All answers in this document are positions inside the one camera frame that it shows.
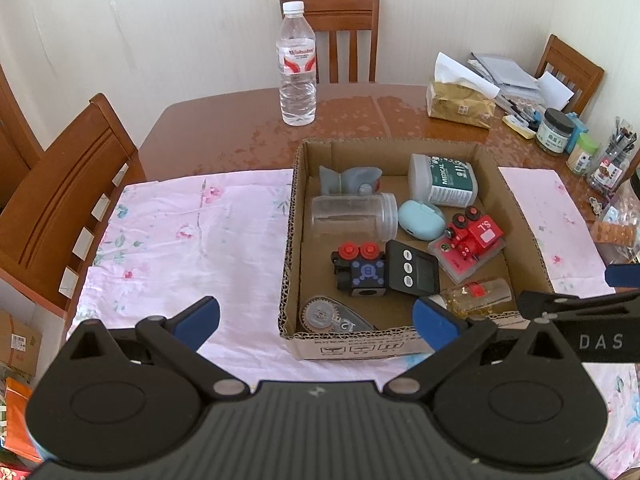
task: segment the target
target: red toy train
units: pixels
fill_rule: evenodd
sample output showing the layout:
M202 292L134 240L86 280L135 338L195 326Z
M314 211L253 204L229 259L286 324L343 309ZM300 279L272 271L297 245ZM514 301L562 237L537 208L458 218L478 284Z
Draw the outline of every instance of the red toy train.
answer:
M500 240L502 230L489 215L482 215L477 208L469 206L464 214L454 215L444 234L464 260L478 261Z

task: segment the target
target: cardboard box on floor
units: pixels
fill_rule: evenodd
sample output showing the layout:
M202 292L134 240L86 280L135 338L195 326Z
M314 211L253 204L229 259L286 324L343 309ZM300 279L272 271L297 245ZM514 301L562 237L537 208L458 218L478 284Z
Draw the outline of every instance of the cardboard box on floor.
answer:
M400 206L409 199L406 175L412 153L471 162L479 188L476 206L491 215L505 233L504 251L468 281L499 276L511 284L516 295L523 290L553 291L534 235L496 163L480 144L433 139L307 140L299 147L294 163L278 318L280 336L297 359L367 359L431 351L412 327L415 298L396 291L377 298L352 298L337 290L330 255L340 243L353 237L315 237L310 228L311 200L319 194L319 166L335 171L377 166L383 171L380 191L394 193ZM443 208L447 217L455 211L458 210ZM420 250L426 250L428 244L401 228L396 240ZM441 290L453 286L442 268L440 286ZM378 330L353 335L305 332L299 309L318 295L347 305ZM513 303L504 305L504 311L514 309Z
M42 335L0 310L0 361L27 375L36 374Z

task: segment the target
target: pink cloth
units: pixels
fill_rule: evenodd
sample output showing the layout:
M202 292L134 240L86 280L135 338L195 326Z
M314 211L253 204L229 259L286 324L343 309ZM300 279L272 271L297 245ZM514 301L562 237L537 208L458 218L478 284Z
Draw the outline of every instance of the pink cloth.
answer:
M612 291L587 228L553 171L503 168L536 234L554 288ZM190 176L127 187L80 295L72 330L96 317L109 328L175 315L215 296L222 320L200 353L255 386L260 380L375 380L381 386L424 355L384 360L296 361L278 336L291 170ZM594 464L614 478L640 450L632 365L588 365L609 406Z

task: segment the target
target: blue earbuds case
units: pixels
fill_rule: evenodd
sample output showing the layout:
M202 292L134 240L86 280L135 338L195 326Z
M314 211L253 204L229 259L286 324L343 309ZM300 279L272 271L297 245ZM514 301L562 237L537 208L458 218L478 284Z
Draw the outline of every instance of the blue earbuds case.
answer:
M431 241L442 236L447 221L436 206L407 200L398 209L398 224L418 240Z

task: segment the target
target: blue gripper pad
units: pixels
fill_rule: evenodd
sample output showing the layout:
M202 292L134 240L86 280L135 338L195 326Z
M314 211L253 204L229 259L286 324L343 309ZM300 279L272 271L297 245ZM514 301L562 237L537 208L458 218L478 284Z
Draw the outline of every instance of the blue gripper pad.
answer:
M209 339L219 324L220 305L212 296L205 296L167 322L174 337L194 352Z
M640 265L614 264L604 270L604 280L609 286L640 287Z
M418 298L414 303L414 327L418 335L437 352L457 338L466 323L429 298Z

